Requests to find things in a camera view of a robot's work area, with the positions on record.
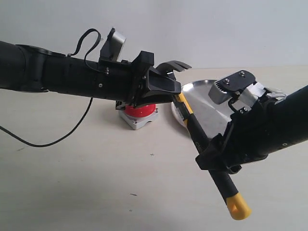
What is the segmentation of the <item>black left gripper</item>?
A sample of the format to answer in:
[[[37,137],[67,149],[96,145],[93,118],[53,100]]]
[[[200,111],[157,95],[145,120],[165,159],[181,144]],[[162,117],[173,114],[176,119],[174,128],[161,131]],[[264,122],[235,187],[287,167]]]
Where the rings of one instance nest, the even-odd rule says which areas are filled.
[[[133,103],[133,107],[170,103],[181,92],[181,84],[173,71],[160,72],[153,65],[154,54],[147,51],[141,51],[132,62],[86,63],[73,57],[51,56],[43,67],[42,85],[57,93]],[[146,74],[145,91],[138,90]]]

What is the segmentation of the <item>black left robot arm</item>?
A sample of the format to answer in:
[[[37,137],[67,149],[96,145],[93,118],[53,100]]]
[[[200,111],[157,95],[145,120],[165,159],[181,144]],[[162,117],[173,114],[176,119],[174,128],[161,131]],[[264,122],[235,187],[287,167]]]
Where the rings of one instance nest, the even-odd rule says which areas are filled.
[[[57,92],[141,107],[168,103],[181,85],[167,70],[154,68],[154,55],[132,61],[97,62],[7,42],[0,44],[0,87],[21,92]]]

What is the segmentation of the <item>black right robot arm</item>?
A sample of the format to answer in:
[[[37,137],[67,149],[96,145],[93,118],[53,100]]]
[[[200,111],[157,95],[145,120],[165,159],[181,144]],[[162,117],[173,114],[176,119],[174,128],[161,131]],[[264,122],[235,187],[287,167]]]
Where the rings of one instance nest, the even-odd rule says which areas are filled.
[[[202,170],[234,174],[242,164],[264,160],[307,139],[308,88],[281,100],[265,93],[250,110],[233,112],[224,134],[214,137],[195,160]]]

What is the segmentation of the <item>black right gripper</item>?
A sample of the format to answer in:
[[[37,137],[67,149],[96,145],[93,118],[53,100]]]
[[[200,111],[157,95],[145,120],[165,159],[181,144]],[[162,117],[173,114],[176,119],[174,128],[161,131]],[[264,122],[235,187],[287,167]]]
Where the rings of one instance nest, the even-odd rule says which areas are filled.
[[[219,133],[196,158],[201,170],[238,173],[242,164],[261,161],[286,147],[286,136],[275,124],[272,110],[276,100],[256,102],[244,115],[232,116],[232,130],[223,150],[223,136]]]

